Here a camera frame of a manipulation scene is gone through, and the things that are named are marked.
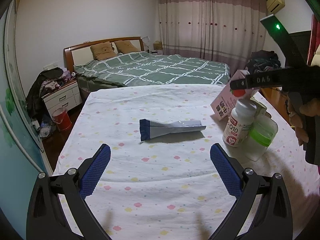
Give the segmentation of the blue silver foil wrapper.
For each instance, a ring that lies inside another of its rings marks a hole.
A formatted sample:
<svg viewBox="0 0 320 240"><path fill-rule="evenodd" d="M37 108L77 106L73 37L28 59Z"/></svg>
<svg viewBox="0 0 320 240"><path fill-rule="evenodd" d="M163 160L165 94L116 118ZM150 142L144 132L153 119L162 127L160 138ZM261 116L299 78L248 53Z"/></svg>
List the blue silver foil wrapper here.
<svg viewBox="0 0 320 240"><path fill-rule="evenodd" d="M161 137L167 134L200 132L206 129L200 120L175 121L172 123L162 123L148 119L140 119L139 132L140 140L146 141Z"/></svg>

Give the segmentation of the pile of dark clothes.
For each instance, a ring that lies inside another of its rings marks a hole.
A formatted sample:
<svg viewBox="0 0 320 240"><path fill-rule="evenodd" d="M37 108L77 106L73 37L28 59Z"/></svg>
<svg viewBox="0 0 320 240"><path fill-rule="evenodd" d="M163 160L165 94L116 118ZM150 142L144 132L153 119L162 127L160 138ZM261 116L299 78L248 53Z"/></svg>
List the pile of dark clothes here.
<svg viewBox="0 0 320 240"><path fill-rule="evenodd" d="M274 51L260 50L251 53L245 69L250 74L266 72L281 68L281 62Z"/></svg>

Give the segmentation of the black television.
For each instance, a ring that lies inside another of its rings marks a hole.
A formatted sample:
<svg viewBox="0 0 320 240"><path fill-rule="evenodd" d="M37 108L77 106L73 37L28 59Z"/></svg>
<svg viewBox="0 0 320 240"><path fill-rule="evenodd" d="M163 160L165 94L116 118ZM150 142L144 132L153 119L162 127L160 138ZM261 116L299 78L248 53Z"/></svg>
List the black television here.
<svg viewBox="0 0 320 240"><path fill-rule="evenodd" d="M311 31L298 31L290 34L305 63L308 61Z"/></svg>

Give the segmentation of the wooden low cabinet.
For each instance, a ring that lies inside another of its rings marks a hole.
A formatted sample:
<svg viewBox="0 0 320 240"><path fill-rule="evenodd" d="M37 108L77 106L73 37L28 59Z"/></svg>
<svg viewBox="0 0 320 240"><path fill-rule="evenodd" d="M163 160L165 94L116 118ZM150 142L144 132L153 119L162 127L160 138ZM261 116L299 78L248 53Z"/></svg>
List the wooden low cabinet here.
<svg viewBox="0 0 320 240"><path fill-rule="evenodd" d="M287 95L279 88L261 88L260 93L290 125L289 114L287 113Z"/></svg>

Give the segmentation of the pinkish window curtain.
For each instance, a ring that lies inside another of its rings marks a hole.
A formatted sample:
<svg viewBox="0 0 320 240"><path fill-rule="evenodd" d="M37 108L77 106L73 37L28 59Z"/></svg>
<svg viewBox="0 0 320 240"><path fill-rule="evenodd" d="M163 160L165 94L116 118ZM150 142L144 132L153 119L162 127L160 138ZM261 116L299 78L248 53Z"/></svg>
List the pinkish window curtain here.
<svg viewBox="0 0 320 240"><path fill-rule="evenodd" d="M263 48L266 0L158 0L163 53L222 62L230 74Z"/></svg>

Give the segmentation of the white floral tablecloth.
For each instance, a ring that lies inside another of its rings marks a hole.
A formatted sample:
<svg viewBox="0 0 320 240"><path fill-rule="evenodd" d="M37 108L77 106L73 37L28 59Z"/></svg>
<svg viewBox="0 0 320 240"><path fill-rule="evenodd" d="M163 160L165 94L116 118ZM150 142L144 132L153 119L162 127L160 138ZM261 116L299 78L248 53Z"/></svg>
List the white floral tablecloth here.
<svg viewBox="0 0 320 240"><path fill-rule="evenodd" d="M113 239L199 239L223 221L235 202L209 151L222 144L225 121L213 118L218 85L101 89L87 98L57 160L55 175L77 168L101 144L111 161L86 203ZM199 120L200 133L142 142L140 119Z"/></svg>

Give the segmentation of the clothes on nightstand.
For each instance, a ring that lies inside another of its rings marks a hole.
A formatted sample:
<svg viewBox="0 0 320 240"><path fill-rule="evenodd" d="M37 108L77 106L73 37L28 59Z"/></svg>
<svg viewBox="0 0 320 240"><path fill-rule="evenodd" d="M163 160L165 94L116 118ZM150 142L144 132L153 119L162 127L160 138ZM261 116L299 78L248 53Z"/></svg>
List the clothes on nightstand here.
<svg viewBox="0 0 320 240"><path fill-rule="evenodd" d="M68 70L63 71L59 67L40 72L26 97L29 117L40 123L43 117L48 115L48 110L42 97L56 91L73 78L73 75Z"/></svg>

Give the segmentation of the left brown pillow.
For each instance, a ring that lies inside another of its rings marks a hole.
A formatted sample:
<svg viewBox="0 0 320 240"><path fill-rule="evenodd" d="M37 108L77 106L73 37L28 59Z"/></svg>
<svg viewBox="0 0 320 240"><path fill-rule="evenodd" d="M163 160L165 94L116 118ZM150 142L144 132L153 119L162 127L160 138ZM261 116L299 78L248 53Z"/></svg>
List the left brown pillow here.
<svg viewBox="0 0 320 240"><path fill-rule="evenodd" d="M110 42L92 45L90 46L90 49L93 54L93 59L98 61L111 59L117 56Z"/></svg>

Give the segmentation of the pink strawberry milk carton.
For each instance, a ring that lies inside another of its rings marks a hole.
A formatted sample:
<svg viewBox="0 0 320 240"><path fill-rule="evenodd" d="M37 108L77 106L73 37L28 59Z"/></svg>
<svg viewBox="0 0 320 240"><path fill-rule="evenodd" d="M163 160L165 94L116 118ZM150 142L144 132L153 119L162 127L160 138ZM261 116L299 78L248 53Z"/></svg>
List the pink strawberry milk carton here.
<svg viewBox="0 0 320 240"><path fill-rule="evenodd" d="M244 79L246 75L249 75L247 70L237 70L231 77L225 87L221 90L220 94L210 104L214 111L214 118L221 121L223 118L230 115L231 110L235 107L236 102L239 99L250 99L258 90L257 89L239 89L232 90L230 83L233 80Z"/></svg>

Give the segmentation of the wall air conditioner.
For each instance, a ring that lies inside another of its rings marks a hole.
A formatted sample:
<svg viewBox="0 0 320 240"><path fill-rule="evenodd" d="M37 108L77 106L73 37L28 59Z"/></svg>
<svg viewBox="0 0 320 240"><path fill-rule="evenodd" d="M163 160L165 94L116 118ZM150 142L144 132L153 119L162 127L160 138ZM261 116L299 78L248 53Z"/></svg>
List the wall air conditioner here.
<svg viewBox="0 0 320 240"><path fill-rule="evenodd" d="M285 7L285 0L267 0L266 6L269 13L276 14Z"/></svg>

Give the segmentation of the brown pillow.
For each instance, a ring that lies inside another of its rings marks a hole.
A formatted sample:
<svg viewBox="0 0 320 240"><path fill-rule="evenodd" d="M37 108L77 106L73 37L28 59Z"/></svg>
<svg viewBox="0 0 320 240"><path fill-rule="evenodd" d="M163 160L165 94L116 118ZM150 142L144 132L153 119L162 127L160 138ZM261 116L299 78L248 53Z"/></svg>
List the brown pillow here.
<svg viewBox="0 0 320 240"><path fill-rule="evenodd" d="M114 44L116 45L117 50L120 53L127 54L132 52L139 52L140 50L135 47L130 41L115 41Z"/></svg>
<svg viewBox="0 0 320 240"><path fill-rule="evenodd" d="M93 54L93 59L98 61L111 59L117 56L110 42L92 45L90 46L90 49Z"/></svg>

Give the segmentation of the white bedside table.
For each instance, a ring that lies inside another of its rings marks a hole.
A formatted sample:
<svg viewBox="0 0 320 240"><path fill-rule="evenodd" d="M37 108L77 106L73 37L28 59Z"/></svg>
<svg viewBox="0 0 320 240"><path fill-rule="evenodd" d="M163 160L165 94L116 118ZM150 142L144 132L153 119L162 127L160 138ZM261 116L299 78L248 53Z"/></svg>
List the white bedside table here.
<svg viewBox="0 0 320 240"><path fill-rule="evenodd" d="M65 108L69 111L82 104L82 98L76 80L68 81L56 91L43 96L42 100L50 117L52 117L52 114L59 108Z"/></svg>

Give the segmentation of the green checked bed quilt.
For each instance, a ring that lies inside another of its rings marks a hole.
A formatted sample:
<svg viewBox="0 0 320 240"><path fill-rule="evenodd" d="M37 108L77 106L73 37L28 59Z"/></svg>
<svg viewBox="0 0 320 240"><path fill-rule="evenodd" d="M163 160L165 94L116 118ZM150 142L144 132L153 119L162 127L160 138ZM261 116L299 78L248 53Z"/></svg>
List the green checked bed quilt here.
<svg viewBox="0 0 320 240"><path fill-rule="evenodd" d="M121 54L103 61L74 66L79 77L104 85L134 87L168 84L225 85L229 66L181 55L152 55L147 52Z"/></svg>

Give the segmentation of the floral paper carton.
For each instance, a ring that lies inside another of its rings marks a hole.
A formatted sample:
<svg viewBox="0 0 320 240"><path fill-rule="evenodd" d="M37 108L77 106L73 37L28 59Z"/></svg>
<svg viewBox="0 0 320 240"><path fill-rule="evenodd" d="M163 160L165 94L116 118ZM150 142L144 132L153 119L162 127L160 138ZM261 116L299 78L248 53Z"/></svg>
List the floral paper carton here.
<svg viewBox="0 0 320 240"><path fill-rule="evenodd" d="M255 117L259 115L265 115L267 111L267 107L261 103L260 101L256 100L254 97L251 97L250 100L255 104L256 106L256 112L255 112Z"/></svg>

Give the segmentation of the wooden bed headboard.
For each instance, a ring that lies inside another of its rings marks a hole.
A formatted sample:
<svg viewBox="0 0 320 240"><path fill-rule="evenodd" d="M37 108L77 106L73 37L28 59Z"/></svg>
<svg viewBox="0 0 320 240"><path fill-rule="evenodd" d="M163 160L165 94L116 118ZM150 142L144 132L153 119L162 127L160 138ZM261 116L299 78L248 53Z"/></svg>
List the wooden bed headboard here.
<svg viewBox="0 0 320 240"><path fill-rule="evenodd" d="M144 51L141 37L119 37L85 42L63 50L65 67L72 73L75 65L84 65L92 60L105 60L117 56L119 52Z"/></svg>

